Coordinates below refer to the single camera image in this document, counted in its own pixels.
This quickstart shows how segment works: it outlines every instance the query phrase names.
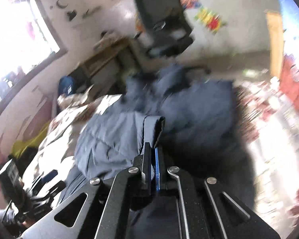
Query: black device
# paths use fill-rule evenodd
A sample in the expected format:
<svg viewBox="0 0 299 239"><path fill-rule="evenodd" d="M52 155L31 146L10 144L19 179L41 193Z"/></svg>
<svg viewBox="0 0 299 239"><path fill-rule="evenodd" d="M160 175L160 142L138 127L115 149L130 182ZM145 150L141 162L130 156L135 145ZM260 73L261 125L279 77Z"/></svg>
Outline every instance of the black device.
<svg viewBox="0 0 299 239"><path fill-rule="evenodd" d="M43 185L55 177L56 174L57 172L53 170L44 177L39 176L32 183L31 188L25 191L20 181L18 168L13 159L3 166L0 170L0 184L2 190L18 209L18 213L15 215L16 221L20 223L26 219L38 221L52 210L51 203L56 194L66 187L65 182L59 181L42 197L38 197L37 194Z"/></svg>
<svg viewBox="0 0 299 239"><path fill-rule="evenodd" d="M154 40L146 52L150 58L179 55L193 43L180 0L134 1L146 33Z"/></svg>
<svg viewBox="0 0 299 239"><path fill-rule="evenodd" d="M91 179L27 229L22 239L124 239L129 210L142 209L159 196L176 199L179 238L280 238L216 178L194 179L170 164L160 148L145 143L144 155L137 156L132 167L115 178Z"/></svg>

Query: yellow cloth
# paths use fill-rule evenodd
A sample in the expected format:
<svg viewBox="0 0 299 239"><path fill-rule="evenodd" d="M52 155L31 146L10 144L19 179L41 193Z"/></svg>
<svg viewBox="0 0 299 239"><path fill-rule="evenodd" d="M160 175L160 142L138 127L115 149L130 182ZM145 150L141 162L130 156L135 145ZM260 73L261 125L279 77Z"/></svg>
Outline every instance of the yellow cloth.
<svg viewBox="0 0 299 239"><path fill-rule="evenodd" d="M50 121L45 123L42 129L40 130L39 134L30 140L27 141L15 141L12 149L11 149L11 155L18 159L25 149L27 147L39 147L43 139L46 137L46 134L48 132L48 127L49 127Z"/></svg>

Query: clothing pile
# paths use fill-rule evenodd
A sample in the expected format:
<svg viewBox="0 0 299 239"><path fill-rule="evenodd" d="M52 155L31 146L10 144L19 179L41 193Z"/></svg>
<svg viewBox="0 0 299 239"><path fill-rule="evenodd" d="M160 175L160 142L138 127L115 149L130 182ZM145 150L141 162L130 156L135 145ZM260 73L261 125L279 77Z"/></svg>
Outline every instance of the clothing pile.
<svg viewBox="0 0 299 239"><path fill-rule="evenodd" d="M254 174L236 130L231 81L190 85L184 69L170 65L131 77L126 86L126 94L94 115L78 139L74 158L85 178L114 177L149 142L193 176L216 177L253 208Z"/></svg>

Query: red fabric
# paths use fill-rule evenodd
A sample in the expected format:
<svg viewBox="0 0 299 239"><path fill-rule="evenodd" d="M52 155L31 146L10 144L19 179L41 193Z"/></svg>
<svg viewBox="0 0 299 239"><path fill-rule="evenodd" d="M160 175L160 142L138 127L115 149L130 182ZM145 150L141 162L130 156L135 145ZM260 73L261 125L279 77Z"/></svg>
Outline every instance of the red fabric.
<svg viewBox="0 0 299 239"><path fill-rule="evenodd" d="M295 82L290 74L290 68L294 60L291 56L285 56L280 75L280 89L293 102L299 112L299 82Z"/></svg>

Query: wall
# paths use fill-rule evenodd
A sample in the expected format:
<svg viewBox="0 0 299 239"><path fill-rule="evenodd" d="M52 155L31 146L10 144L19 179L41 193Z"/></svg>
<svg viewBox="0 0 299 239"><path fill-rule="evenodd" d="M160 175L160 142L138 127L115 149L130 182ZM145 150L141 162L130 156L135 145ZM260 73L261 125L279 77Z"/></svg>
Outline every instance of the wall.
<svg viewBox="0 0 299 239"><path fill-rule="evenodd" d="M16 140L28 140L36 136L51 116L52 97L59 79L76 68L79 61L92 54L93 45L99 40L101 29L94 18L82 19L88 9L84 0L66 0L65 10L55 6L57 0L41 0L53 27L68 53L54 61L35 76L13 98L0 116L0 163L6 159ZM69 22L66 11L76 9L78 15ZM99 85L112 80L116 66L109 65L97 76ZM0 192L0 208L5 206Z"/></svg>
<svg viewBox="0 0 299 239"><path fill-rule="evenodd" d="M97 13L101 28L115 28L124 34L135 34L136 9L133 0L85 0L90 7L102 5ZM228 53L270 50L269 34L264 11L279 11L278 0L200 0L227 23L216 35L194 21L197 9L186 10L188 21L194 28L195 42L180 56L192 59Z"/></svg>

